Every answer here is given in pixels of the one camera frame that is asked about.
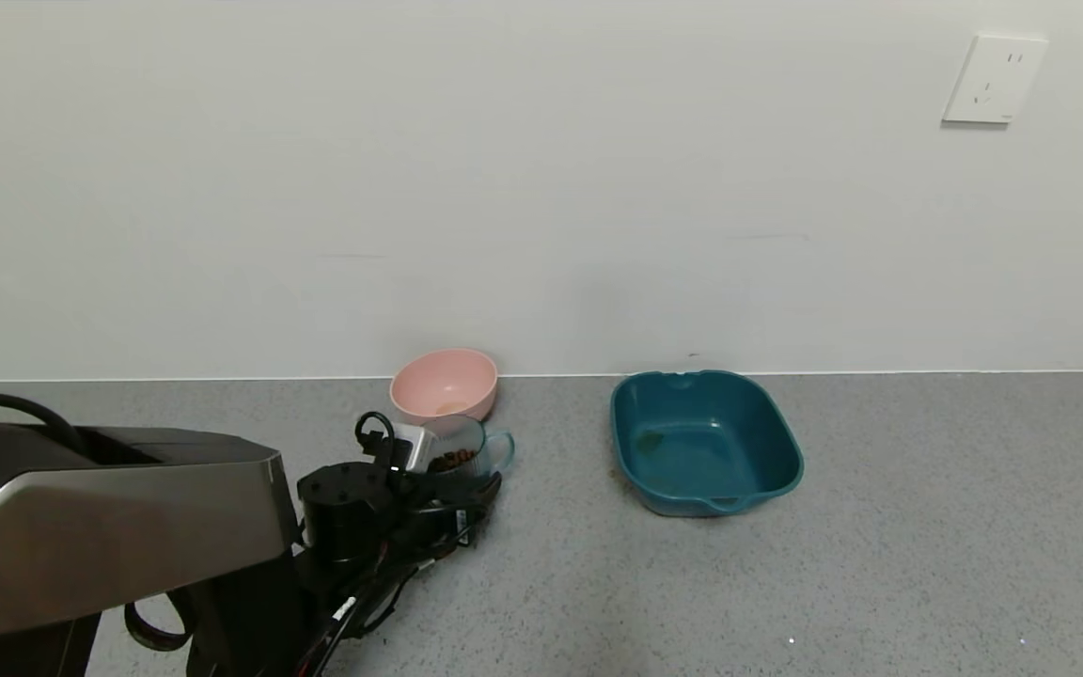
white wall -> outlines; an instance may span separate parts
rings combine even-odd
[[[1047,35],[1006,132],[978,30]],[[1083,0],[0,4],[0,378],[1083,368]]]

plastic basin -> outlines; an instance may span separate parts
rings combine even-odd
[[[611,406],[621,468],[658,515],[734,515],[800,483],[792,431],[770,395],[739,374],[635,374]]]

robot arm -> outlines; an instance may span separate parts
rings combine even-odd
[[[328,547],[292,557],[301,529],[278,452],[208,432],[74,429],[38,404],[8,395],[0,404],[47,421],[0,424],[0,676],[81,677],[99,613],[119,604],[147,647],[194,639],[188,676],[300,673],[306,660],[323,663],[312,655],[323,638],[331,647],[345,633],[332,617],[344,600],[373,613],[373,594],[374,602],[390,595],[396,581],[370,570],[406,582],[414,561],[455,547],[451,522],[432,515],[443,513],[443,495],[490,509],[499,487],[498,474],[478,487],[413,481],[392,467],[403,440],[378,446],[383,439],[371,437],[375,464],[319,468],[304,481],[344,483],[361,467],[375,483],[326,497],[303,496],[301,483],[306,531],[330,536],[319,538]],[[147,626],[130,604],[160,593],[184,634]]]

gray floor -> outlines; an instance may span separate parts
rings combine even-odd
[[[1083,374],[765,377],[807,458],[749,515],[665,519],[619,480],[611,378],[507,380],[494,522],[328,674],[1083,674]],[[79,424],[171,425],[356,457],[386,381],[0,390]],[[91,674],[181,674],[104,619]]]

wall outlet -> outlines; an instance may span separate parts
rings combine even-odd
[[[1010,123],[1027,100],[1045,52],[1045,39],[977,35],[942,119]]]

